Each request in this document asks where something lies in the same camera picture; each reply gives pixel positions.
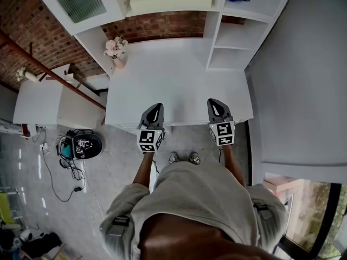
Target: sneaker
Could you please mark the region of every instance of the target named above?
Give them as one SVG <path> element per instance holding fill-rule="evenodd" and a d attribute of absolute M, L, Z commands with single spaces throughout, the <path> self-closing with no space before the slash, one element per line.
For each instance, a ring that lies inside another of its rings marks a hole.
<path fill-rule="evenodd" d="M 174 162 L 179 162 L 179 157 L 176 152 L 172 152 L 169 158 L 169 163 L 172 164 Z"/>
<path fill-rule="evenodd" d="M 189 162 L 191 162 L 194 165 L 199 165 L 200 164 L 200 157 L 196 152 L 192 152 L 190 157 L 189 157 Z"/>

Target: flower vase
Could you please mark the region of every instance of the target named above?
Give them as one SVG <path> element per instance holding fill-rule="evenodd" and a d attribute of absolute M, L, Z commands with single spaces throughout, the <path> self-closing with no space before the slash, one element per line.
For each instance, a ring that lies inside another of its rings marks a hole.
<path fill-rule="evenodd" d="M 115 66 L 116 66 L 117 68 L 123 69 L 123 68 L 125 67 L 125 63 L 123 62 L 122 59 L 120 59 L 120 58 L 114 58 L 113 61 L 114 61 L 114 64 L 115 64 Z"/>

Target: white desk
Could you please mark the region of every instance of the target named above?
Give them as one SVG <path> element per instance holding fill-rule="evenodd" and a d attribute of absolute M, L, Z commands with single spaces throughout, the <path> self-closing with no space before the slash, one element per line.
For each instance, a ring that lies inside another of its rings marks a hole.
<path fill-rule="evenodd" d="M 227 104 L 236 122 L 253 118 L 244 71 L 204 69 L 194 44 L 160 40 L 129 45 L 125 68 L 116 69 L 110 79 L 106 124 L 132 132 L 143 111 L 159 102 L 165 126 L 206 124 L 209 98 Z"/>

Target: concrete floor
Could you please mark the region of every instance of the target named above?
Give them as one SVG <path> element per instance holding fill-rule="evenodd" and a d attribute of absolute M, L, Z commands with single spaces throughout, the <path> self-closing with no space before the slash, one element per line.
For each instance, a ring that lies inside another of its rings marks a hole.
<path fill-rule="evenodd" d="M 59 127 L 47 130 L 47 143 L 51 143 L 59 133 L 66 133 L 67 129 Z M 135 135 L 112 126 L 100 126 L 96 132 L 105 140 L 104 150 L 99 156 L 85 161 L 88 185 L 95 195 L 86 185 L 83 191 L 73 193 L 70 201 L 64 203 L 55 197 L 49 172 L 39 153 L 44 134 L 36 143 L 19 135 L 0 134 L 0 184 L 20 190 L 26 224 L 39 224 L 46 233 L 56 232 L 64 243 L 82 254 L 84 259 L 90 260 L 112 259 L 100 241 L 98 227 L 102 215 L 95 197 L 105 214 L 122 188 L 132 183 L 143 157 L 136 145 Z M 236 125 L 235 132 L 234 152 L 247 180 L 244 124 Z M 207 126 L 203 125 L 174 127 L 173 133 L 166 135 L 160 152 L 155 155 L 159 171 L 168 164 L 172 151 L 183 159 L 187 159 L 191 151 L 196 151 L 202 161 L 209 157 L 218 160 L 219 155 Z M 74 187 L 83 185 L 82 181 L 73 180 L 71 172 L 59 165 L 55 148 L 46 156 L 46 161 L 53 175 L 54 189 L 62 199 L 67 199 Z"/>

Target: fiducial marker cube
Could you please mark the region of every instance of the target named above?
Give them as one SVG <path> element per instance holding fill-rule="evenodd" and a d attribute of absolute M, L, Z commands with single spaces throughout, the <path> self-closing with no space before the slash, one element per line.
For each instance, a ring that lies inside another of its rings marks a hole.
<path fill-rule="evenodd" d="M 218 146 L 234 143 L 235 122 L 227 121 L 209 124 L 210 134 Z"/>
<path fill-rule="evenodd" d="M 164 140 L 164 133 L 160 130 L 140 129 L 137 131 L 137 145 L 143 152 L 158 151 Z"/>

